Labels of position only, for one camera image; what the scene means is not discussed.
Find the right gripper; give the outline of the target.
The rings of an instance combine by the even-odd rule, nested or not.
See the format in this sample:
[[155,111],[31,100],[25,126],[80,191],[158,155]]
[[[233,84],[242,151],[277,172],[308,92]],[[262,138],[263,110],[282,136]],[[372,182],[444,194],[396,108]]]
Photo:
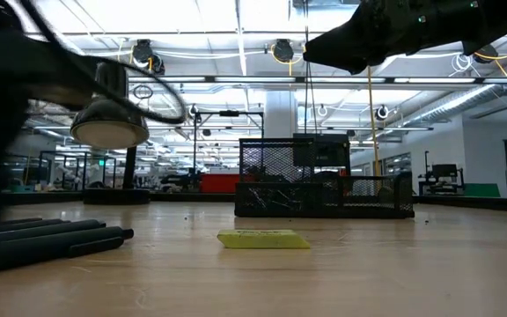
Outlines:
[[306,42],[304,60],[359,74],[391,55],[459,41],[468,11],[457,0],[362,1],[346,22]]

